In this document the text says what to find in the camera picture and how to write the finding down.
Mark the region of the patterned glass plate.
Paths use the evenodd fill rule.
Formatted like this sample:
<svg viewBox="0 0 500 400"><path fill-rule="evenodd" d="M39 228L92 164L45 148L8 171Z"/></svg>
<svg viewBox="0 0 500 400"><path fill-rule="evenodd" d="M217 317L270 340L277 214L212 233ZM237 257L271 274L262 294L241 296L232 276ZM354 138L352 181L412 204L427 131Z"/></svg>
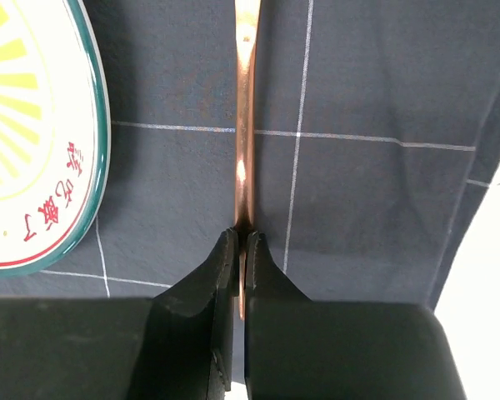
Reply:
<svg viewBox="0 0 500 400"><path fill-rule="evenodd" d="M111 118L81 1L0 1L0 278L68 255L108 180Z"/></svg>

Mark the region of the dark grey checked cloth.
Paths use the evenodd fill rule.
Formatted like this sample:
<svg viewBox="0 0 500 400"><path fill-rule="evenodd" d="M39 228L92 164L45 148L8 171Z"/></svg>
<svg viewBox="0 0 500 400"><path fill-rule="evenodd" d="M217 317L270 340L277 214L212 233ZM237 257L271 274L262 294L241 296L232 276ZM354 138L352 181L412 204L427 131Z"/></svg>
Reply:
<svg viewBox="0 0 500 400"><path fill-rule="evenodd" d="M88 1L112 156L97 221L0 295L147 296L233 220L230 1ZM500 163L500 1L265 1L256 222L311 298L435 305Z"/></svg>

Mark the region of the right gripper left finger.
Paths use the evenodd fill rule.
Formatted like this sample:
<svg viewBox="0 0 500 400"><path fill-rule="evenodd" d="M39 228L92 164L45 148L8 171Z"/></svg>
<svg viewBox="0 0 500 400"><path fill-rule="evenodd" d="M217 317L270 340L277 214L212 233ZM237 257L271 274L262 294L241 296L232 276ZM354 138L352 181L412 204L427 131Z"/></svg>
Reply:
<svg viewBox="0 0 500 400"><path fill-rule="evenodd" d="M0 297L0 399L221 399L238 236L156 297Z"/></svg>

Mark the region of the copper knife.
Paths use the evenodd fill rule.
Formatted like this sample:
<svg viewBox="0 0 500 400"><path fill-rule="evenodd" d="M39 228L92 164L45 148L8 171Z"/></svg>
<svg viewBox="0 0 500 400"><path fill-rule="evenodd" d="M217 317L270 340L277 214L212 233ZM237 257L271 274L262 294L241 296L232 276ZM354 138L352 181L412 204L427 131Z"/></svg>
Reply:
<svg viewBox="0 0 500 400"><path fill-rule="evenodd" d="M246 241L255 220L254 91L261 3L260 0L234 2L237 53L234 227L241 243L238 278L241 318L245 317Z"/></svg>

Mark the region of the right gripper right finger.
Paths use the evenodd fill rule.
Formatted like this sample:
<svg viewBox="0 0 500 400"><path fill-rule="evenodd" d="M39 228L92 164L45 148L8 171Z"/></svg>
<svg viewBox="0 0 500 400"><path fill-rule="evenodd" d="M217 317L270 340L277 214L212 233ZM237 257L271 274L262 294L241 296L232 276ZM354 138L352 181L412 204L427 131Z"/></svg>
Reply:
<svg viewBox="0 0 500 400"><path fill-rule="evenodd" d="M433 312L397 302L313 301L247 240L245 381L251 399L463 399Z"/></svg>

